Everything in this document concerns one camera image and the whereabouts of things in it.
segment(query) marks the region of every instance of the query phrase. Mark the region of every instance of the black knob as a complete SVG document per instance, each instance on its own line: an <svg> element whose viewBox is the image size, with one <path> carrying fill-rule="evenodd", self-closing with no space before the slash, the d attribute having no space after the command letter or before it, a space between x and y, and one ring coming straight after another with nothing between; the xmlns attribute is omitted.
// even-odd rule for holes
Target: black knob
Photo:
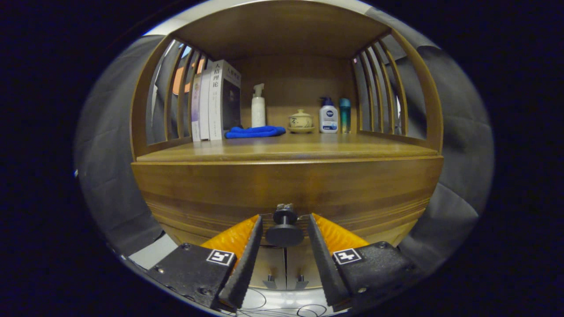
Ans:
<svg viewBox="0 0 564 317"><path fill-rule="evenodd" d="M298 215L294 212L292 204L279 204L272 219L277 225L266 231L268 243L286 248L298 245L303 241L302 230L294 225L298 220Z"/></svg>

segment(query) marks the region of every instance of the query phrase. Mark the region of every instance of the book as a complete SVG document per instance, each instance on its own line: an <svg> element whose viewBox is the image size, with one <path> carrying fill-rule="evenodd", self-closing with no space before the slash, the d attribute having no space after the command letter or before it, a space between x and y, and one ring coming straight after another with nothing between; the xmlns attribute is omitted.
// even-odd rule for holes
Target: book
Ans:
<svg viewBox="0 0 564 317"><path fill-rule="evenodd" d="M241 126L241 73L223 59L210 69L210 140L221 140L232 127Z"/></svg>
<svg viewBox="0 0 564 317"><path fill-rule="evenodd" d="M193 89L192 89L192 111L191 111L191 121L192 121L192 141L201 141L200 137L200 93L201 93L201 80L202 80L202 60L200 60L198 65L197 73L194 75Z"/></svg>
<svg viewBox="0 0 564 317"><path fill-rule="evenodd" d="M211 67L207 67L202 72L201 89L200 89L200 139L209 140L209 93L210 79L212 75Z"/></svg>

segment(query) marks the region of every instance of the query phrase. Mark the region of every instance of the wooden shelf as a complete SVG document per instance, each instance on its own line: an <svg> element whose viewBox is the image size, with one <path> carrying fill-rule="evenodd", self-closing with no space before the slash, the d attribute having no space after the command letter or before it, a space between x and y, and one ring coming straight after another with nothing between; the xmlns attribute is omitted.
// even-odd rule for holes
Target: wooden shelf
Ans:
<svg viewBox="0 0 564 317"><path fill-rule="evenodd" d="M204 16L171 35L214 60L264 55L352 59L389 27L368 16L313 1L264 1Z"/></svg>
<svg viewBox="0 0 564 317"><path fill-rule="evenodd" d="M436 156L437 151L360 134L291 134L182 144L137 158L137 162L229 162L277 160L366 160Z"/></svg>

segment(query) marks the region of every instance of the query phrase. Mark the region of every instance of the blue cloth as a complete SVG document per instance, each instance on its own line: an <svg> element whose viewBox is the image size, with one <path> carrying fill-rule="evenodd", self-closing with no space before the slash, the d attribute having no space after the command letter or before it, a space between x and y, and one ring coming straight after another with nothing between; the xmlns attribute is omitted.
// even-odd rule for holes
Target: blue cloth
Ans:
<svg viewBox="0 0 564 317"><path fill-rule="evenodd" d="M286 129L281 126L260 126L260 127L250 127L248 129L241 129L240 127L233 127L231 131L225 133L227 139L236 138L265 138L265 137L275 137L286 133Z"/></svg>

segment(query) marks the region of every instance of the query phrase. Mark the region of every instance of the cabinet door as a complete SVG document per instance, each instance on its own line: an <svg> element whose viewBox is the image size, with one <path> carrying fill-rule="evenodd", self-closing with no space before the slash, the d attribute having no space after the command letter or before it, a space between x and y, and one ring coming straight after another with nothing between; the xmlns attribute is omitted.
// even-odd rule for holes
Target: cabinet door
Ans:
<svg viewBox="0 0 564 317"><path fill-rule="evenodd" d="M286 289L286 270L284 267L284 249L261 246L254 263L250 287Z"/></svg>
<svg viewBox="0 0 564 317"><path fill-rule="evenodd" d="M321 278L319 278L319 271L315 264L313 250L308 237L300 245L287 248L287 256L288 289L321 287ZM303 275L303 281L298 280L301 275Z"/></svg>

